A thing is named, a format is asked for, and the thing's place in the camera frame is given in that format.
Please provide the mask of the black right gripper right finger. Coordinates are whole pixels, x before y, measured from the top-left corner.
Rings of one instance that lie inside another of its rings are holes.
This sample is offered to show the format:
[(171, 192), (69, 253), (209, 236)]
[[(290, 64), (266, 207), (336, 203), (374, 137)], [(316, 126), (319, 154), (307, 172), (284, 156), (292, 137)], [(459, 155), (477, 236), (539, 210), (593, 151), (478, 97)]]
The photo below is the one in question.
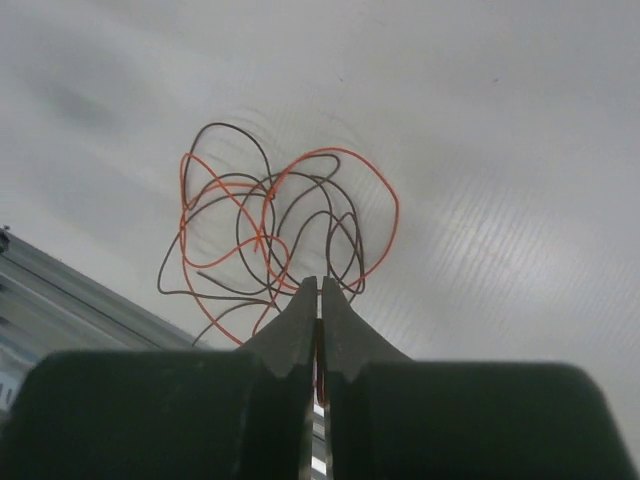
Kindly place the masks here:
[(325, 279), (322, 394), (332, 479), (631, 479), (607, 400), (558, 362), (418, 361)]

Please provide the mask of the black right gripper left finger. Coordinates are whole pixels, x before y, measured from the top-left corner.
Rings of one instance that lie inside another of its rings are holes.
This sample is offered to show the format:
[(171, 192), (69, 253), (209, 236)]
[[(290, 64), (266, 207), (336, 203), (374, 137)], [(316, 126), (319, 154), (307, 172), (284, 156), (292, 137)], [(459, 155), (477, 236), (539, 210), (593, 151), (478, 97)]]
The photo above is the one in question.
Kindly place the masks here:
[(67, 351), (27, 375), (5, 479), (307, 479), (317, 281), (233, 351)]

